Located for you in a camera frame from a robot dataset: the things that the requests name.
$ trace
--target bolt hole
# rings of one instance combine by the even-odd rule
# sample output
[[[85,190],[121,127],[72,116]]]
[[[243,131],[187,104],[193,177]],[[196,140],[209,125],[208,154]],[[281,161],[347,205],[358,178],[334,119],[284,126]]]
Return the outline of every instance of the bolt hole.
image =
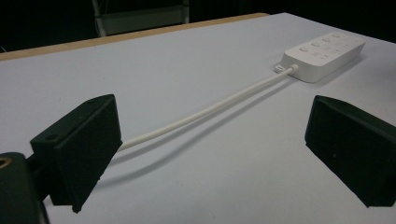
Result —
[[[46,137],[46,140],[48,140],[48,141],[50,141],[50,140],[54,140],[55,138],[57,138],[58,137],[58,134],[52,134],[52,135],[49,135],[49,136],[47,136]]]
[[[11,163],[12,159],[7,157],[0,157],[0,169],[8,166]]]

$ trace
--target white tabletop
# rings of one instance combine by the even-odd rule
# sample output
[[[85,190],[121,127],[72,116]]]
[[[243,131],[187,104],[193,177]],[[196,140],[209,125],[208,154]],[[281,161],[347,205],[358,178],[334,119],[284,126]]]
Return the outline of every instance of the white tabletop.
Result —
[[[334,27],[282,13],[0,62],[0,152],[93,97],[116,95],[122,139],[272,76],[284,50]],[[316,95],[396,125],[396,45],[368,36],[358,60],[315,84],[293,77],[210,118],[118,153],[81,212],[45,200],[52,224],[394,224],[305,146]]]

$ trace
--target white cable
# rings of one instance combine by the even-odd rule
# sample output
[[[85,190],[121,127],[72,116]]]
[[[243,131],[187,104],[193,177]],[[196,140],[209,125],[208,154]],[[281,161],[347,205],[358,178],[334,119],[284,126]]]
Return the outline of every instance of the white cable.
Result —
[[[250,87],[248,87],[248,88],[246,88],[246,89],[244,89],[244,90],[242,90],[240,92],[237,92],[236,94],[234,94],[234,95],[232,95],[232,96],[230,96],[230,97],[228,97],[228,98],[226,98],[226,99],[224,99],[224,100],[222,100],[222,101],[220,101],[220,102],[218,102],[218,103],[216,103],[216,104],[214,104],[214,105],[212,105],[210,107],[207,107],[204,110],[201,110],[201,111],[199,111],[199,112],[197,112],[197,113],[195,113],[193,115],[190,115],[190,116],[188,116],[188,117],[186,117],[184,119],[181,119],[181,120],[179,120],[179,121],[177,121],[175,123],[172,123],[172,124],[169,124],[169,125],[167,125],[165,127],[157,129],[157,130],[155,130],[155,131],[153,131],[151,133],[145,133],[145,134],[140,135],[140,136],[138,136],[136,138],[124,141],[123,144],[120,146],[118,152],[123,151],[124,149],[127,149],[129,147],[134,147],[134,146],[139,145],[141,143],[147,142],[148,140],[151,140],[153,138],[159,137],[159,136],[161,136],[161,135],[163,135],[165,133],[169,133],[169,132],[171,132],[171,131],[173,131],[173,130],[175,130],[177,128],[180,128],[180,127],[182,127],[182,126],[184,126],[186,124],[189,124],[189,123],[191,123],[193,121],[196,121],[198,119],[201,119],[201,118],[203,118],[203,117],[205,117],[205,116],[207,116],[209,114],[212,114],[212,113],[222,109],[223,107],[225,107],[227,105],[230,105],[230,104],[232,104],[232,103],[234,103],[236,101],[241,100],[242,98],[250,95],[254,91],[257,91],[257,90],[259,90],[259,89],[261,89],[261,88],[263,88],[265,86],[268,86],[269,84],[271,84],[273,82],[276,82],[276,81],[280,80],[282,77],[285,77],[287,75],[291,75],[291,74],[297,72],[297,70],[298,70],[298,66],[293,64],[291,66],[291,68],[289,68],[289,69],[287,69],[287,70],[285,70],[285,71],[283,71],[283,72],[281,72],[279,74],[276,74],[273,77],[269,77],[269,78],[267,78],[267,79],[265,79],[263,81],[260,81],[260,82],[254,84],[254,85],[251,85]]]

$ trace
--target power strip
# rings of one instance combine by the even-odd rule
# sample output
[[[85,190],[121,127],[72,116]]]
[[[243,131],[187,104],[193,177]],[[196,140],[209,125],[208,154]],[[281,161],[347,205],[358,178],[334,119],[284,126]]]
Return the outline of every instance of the power strip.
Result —
[[[283,72],[292,64],[299,70],[292,74],[304,82],[317,82],[361,54],[365,40],[356,36],[329,33],[302,45],[288,49],[275,68]]]

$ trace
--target white power strip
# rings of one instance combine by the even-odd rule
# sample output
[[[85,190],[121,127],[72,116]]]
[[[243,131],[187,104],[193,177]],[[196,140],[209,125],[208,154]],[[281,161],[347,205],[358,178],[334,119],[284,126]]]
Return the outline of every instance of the white power strip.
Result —
[[[276,72],[292,64],[299,66],[292,76],[304,82],[317,82],[331,72],[357,58],[365,41],[341,33],[329,33],[285,51]]]

